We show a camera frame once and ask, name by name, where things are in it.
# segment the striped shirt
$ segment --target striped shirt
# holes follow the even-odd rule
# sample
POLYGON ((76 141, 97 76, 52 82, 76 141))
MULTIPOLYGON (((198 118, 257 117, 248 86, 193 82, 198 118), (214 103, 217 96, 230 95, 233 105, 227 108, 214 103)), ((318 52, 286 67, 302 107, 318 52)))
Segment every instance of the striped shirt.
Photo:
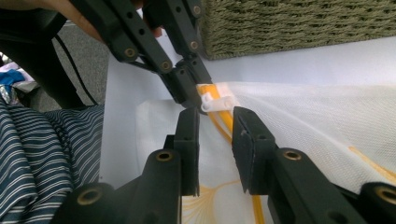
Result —
POLYGON ((49 223, 98 179, 102 105, 39 113, 0 99, 0 223, 49 223))

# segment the floor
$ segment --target floor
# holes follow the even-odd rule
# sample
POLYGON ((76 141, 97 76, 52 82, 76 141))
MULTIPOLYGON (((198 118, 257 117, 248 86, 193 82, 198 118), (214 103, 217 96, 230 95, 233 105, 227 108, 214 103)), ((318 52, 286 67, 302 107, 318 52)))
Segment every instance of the floor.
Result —
MULTIPOLYGON (((69 49, 88 91, 98 104, 104 104, 108 49, 104 44, 83 33, 74 24, 67 23, 60 31, 59 36, 69 49)), ((76 87, 79 97, 85 105, 92 105, 92 102, 81 88, 73 67, 61 46, 55 39, 53 43, 64 70, 76 87)), ((59 105, 41 89, 33 96, 30 107, 41 112, 60 109, 59 105)))

